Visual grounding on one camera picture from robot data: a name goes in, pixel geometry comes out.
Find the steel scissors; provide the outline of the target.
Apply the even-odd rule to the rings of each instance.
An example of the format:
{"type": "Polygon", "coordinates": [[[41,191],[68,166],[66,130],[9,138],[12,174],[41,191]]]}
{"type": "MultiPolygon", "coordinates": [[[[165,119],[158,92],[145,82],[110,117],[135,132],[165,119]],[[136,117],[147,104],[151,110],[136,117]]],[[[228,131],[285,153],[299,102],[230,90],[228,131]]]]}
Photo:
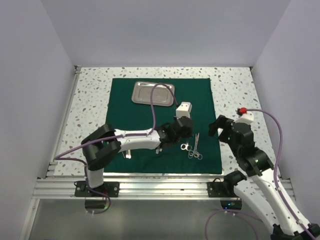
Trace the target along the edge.
{"type": "Polygon", "coordinates": [[[194,143],[194,157],[198,160],[202,160],[203,159],[203,155],[199,152],[199,141],[200,141],[200,133],[196,134],[195,137],[195,143],[194,143]]]}

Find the green surgical cloth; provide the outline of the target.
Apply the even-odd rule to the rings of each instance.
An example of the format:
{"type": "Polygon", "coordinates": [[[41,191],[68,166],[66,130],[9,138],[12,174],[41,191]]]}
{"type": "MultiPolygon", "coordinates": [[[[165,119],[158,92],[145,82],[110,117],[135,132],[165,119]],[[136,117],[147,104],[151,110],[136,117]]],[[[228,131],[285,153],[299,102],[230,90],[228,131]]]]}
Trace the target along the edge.
{"type": "MultiPolygon", "coordinates": [[[[111,84],[106,123],[115,129],[139,131],[153,126],[151,107],[132,102],[132,93],[137,79],[114,78],[111,84]]],[[[211,81],[199,79],[162,79],[161,83],[175,86],[175,97],[179,103],[192,104],[193,131],[199,135],[199,152],[203,158],[189,158],[188,152],[179,144],[155,150],[132,150],[131,159],[116,155],[105,167],[106,173],[160,173],[160,174],[221,174],[222,160],[217,136],[209,136],[209,124],[216,120],[211,81]]]]}

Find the steel instrument tray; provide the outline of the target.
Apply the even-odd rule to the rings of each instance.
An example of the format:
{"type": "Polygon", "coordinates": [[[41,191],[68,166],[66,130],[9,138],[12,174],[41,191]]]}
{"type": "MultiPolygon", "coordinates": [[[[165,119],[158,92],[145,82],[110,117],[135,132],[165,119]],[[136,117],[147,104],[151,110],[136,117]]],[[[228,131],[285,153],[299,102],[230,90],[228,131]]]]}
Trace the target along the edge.
{"type": "MultiPolygon", "coordinates": [[[[137,81],[132,91],[132,102],[150,105],[151,91],[155,85],[155,82],[137,81]]],[[[175,93],[175,86],[173,84],[167,84],[167,87],[162,84],[157,85],[152,93],[152,104],[154,106],[170,107],[174,103],[174,97],[171,92],[175,93]]]]}

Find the wide steel tweezers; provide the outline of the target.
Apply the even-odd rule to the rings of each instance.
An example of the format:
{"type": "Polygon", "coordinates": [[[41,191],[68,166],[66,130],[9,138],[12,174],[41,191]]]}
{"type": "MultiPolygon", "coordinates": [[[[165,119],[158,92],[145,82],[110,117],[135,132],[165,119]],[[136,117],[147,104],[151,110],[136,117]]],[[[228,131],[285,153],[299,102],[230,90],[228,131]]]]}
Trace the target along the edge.
{"type": "Polygon", "coordinates": [[[132,158],[131,150],[130,150],[130,149],[126,151],[125,157],[126,157],[127,159],[131,159],[131,158],[132,158]]]}

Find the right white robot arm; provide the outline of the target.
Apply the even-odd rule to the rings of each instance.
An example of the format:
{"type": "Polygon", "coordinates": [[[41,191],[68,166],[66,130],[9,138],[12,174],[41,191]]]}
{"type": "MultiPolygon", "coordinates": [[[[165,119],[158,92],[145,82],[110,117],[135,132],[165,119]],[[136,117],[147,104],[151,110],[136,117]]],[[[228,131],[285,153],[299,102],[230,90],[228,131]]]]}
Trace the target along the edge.
{"type": "Polygon", "coordinates": [[[229,146],[240,167],[222,181],[207,183],[208,194],[239,197],[245,201],[270,232],[272,240],[314,240],[320,227],[298,210],[277,176],[269,156],[256,146],[251,112],[237,120],[220,115],[209,125],[209,136],[229,146]]]}

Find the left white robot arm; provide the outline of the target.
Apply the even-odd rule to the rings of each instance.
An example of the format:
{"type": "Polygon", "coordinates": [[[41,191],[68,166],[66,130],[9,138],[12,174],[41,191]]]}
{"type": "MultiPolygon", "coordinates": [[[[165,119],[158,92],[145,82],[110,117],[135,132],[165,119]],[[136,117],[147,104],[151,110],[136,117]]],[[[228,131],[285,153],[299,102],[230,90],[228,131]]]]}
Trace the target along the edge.
{"type": "Polygon", "coordinates": [[[82,140],[82,153],[87,163],[86,190],[92,196],[99,196],[104,190],[104,168],[118,153],[129,150],[160,150],[189,138],[193,132],[193,121],[187,116],[165,123],[155,129],[120,130],[111,124],[104,124],[82,140]]]}

